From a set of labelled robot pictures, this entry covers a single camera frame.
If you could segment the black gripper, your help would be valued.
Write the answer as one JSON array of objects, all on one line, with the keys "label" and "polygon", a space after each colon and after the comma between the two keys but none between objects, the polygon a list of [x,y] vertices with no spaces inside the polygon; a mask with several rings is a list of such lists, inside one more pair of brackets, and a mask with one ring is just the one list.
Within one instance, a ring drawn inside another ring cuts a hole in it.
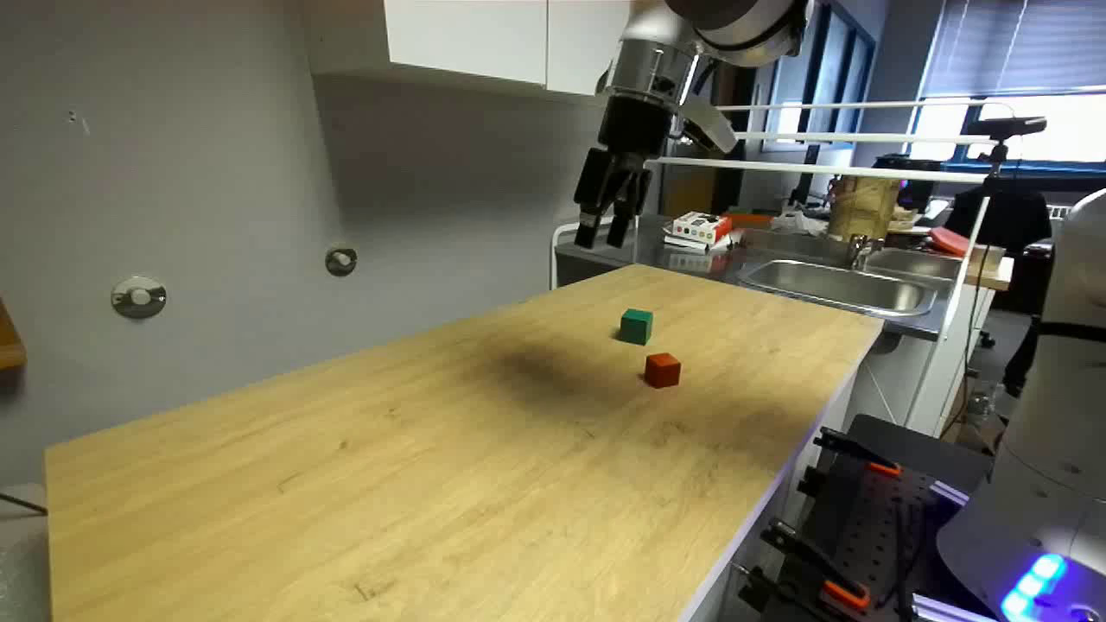
[{"label": "black gripper", "polygon": [[609,207],[609,175],[632,173],[627,186],[614,197],[614,217],[609,224],[609,245],[622,245],[628,224],[643,209],[649,173],[643,168],[645,159],[654,159],[669,131],[669,110],[661,103],[632,100],[632,97],[613,97],[604,103],[604,118],[597,126],[602,147],[592,147],[573,190],[573,204],[579,207],[577,236],[573,242],[579,249],[593,245],[597,221]]}]

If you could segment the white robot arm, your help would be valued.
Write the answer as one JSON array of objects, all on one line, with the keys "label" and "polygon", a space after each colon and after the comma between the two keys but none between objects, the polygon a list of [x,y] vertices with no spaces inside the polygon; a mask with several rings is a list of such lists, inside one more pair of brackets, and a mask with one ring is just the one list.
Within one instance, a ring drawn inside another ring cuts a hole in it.
[{"label": "white robot arm", "polygon": [[[645,168],[675,122],[719,152],[732,123],[691,97],[703,56],[766,65],[794,53],[808,0],[632,0],[602,93],[597,145],[573,190],[577,245],[604,209],[609,242],[643,207]],[[991,474],[935,531],[955,580],[1001,622],[1106,617],[1106,192],[1077,199],[1053,236],[1036,349]]]}]

